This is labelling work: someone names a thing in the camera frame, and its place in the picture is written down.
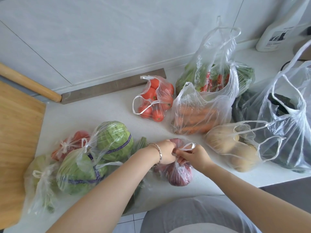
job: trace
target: floor tile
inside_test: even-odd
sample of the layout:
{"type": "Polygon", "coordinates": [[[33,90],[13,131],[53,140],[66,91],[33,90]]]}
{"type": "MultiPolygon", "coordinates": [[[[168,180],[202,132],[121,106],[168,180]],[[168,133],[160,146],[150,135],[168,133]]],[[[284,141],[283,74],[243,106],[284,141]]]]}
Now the floor tile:
{"type": "Polygon", "coordinates": [[[117,224],[112,233],[135,233],[134,221],[117,224]]]}
{"type": "Polygon", "coordinates": [[[140,228],[142,227],[142,221],[144,219],[140,219],[140,220],[135,220],[134,224],[135,224],[135,233],[140,233],[140,228]]]}
{"type": "Polygon", "coordinates": [[[147,212],[140,212],[134,214],[134,220],[144,219],[147,212]]]}
{"type": "Polygon", "coordinates": [[[133,214],[132,215],[127,215],[127,216],[122,216],[118,222],[119,223],[124,223],[124,222],[130,222],[130,221],[133,221],[134,220],[134,217],[133,217],[133,214]]]}

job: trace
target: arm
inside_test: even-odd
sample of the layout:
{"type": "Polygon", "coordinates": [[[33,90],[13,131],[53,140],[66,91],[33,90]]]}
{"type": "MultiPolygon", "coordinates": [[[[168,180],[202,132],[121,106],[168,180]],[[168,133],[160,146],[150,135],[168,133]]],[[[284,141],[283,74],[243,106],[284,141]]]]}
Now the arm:
{"type": "MultiPolygon", "coordinates": [[[[171,153],[175,144],[169,140],[157,144],[162,151],[161,163],[174,162],[171,153]]],[[[159,151],[153,145],[138,150],[68,209],[47,233],[112,232],[139,182],[159,159],[159,151]]]]}
{"type": "Polygon", "coordinates": [[[309,232],[311,214],[243,181],[214,164],[198,145],[192,154],[177,151],[210,178],[262,232],[309,232]]]}

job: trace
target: bag of potatoes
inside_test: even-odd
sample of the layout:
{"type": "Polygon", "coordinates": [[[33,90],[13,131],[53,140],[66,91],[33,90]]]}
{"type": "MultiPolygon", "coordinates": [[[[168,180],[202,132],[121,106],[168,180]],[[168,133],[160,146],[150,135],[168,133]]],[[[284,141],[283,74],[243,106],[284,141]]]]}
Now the bag of potatoes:
{"type": "Polygon", "coordinates": [[[256,142],[254,131],[266,129],[268,125],[266,121],[241,121],[219,125],[212,128],[204,136],[204,140],[216,153],[225,157],[230,167],[238,172],[248,172],[279,155],[282,137],[271,136],[261,143],[256,142]],[[278,142],[278,149],[275,154],[271,154],[268,147],[274,142],[278,142]]]}

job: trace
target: black cable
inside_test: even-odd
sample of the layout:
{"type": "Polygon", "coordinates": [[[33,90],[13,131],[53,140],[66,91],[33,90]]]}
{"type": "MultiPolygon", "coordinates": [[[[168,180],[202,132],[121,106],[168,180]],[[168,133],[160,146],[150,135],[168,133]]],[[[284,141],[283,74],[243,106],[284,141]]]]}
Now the black cable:
{"type": "MultiPolygon", "coordinates": [[[[308,60],[298,59],[297,61],[305,62],[305,61],[308,61],[308,60]]],[[[281,67],[281,70],[280,70],[280,71],[282,71],[283,68],[284,68],[289,62],[291,62],[291,61],[287,61],[285,64],[283,64],[283,66],[281,67]]]]}

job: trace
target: potato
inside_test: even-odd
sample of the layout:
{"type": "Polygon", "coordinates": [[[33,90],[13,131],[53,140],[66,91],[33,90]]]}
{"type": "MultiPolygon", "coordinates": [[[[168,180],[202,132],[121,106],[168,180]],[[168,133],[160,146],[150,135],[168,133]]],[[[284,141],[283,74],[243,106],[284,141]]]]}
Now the potato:
{"type": "Polygon", "coordinates": [[[210,130],[204,140],[219,154],[228,154],[238,144],[239,135],[234,135],[235,125],[221,125],[210,130]]]}
{"type": "Polygon", "coordinates": [[[238,172],[248,172],[256,164],[261,162],[260,157],[257,155],[256,148],[250,144],[239,144],[232,149],[231,153],[239,156],[228,156],[230,166],[238,172]]]}

